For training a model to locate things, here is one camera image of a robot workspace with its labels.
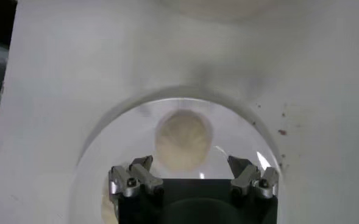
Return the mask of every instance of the round object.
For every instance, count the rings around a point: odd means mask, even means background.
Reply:
[[[172,98],[141,104],[109,123],[83,154],[69,201],[71,224],[114,223],[108,199],[107,174],[112,166],[127,167],[134,158],[158,158],[157,127],[176,111],[192,111],[207,121],[213,137],[203,162],[191,170],[168,169],[155,159],[150,172],[160,178],[233,179],[227,156],[249,159],[260,169],[272,166],[281,173],[272,150],[254,126],[232,110],[205,100]],[[279,218],[286,213],[285,187],[279,182]]]
[[[155,142],[159,161],[170,170],[192,170],[201,165],[211,144],[207,126],[190,110],[179,110],[163,119]]]

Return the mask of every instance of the white table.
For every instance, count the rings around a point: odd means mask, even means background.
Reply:
[[[0,107],[0,223],[68,223],[94,136],[180,85],[247,108],[269,134],[289,223],[359,223],[359,0],[281,1],[241,23],[153,0],[21,1]]]

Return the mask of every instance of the metal bracket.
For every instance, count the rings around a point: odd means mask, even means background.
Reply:
[[[129,175],[122,166],[113,166],[108,173],[110,200],[115,201],[120,194],[134,197],[140,191],[140,183]]]
[[[163,180],[157,177],[154,177],[148,172],[141,164],[133,164],[130,166],[130,174],[139,179],[141,184],[145,186],[146,192],[151,195],[162,195],[163,190]]]
[[[272,198],[278,193],[279,175],[275,168],[267,167],[262,178],[255,182],[255,192],[260,198]]]
[[[249,188],[253,185],[254,181],[259,180],[259,178],[260,171],[258,170],[258,167],[248,164],[240,176],[230,182],[232,194],[236,196],[247,195]]]

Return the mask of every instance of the red stain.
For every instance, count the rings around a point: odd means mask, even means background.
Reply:
[[[286,135],[287,134],[287,132],[285,131],[285,130],[278,130],[278,132],[281,134],[281,135]]]

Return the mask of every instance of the beige ball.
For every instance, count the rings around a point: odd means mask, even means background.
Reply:
[[[210,150],[211,130],[200,115],[180,110],[158,126],[155,146],[158,160],[173,171],[201,165]]]

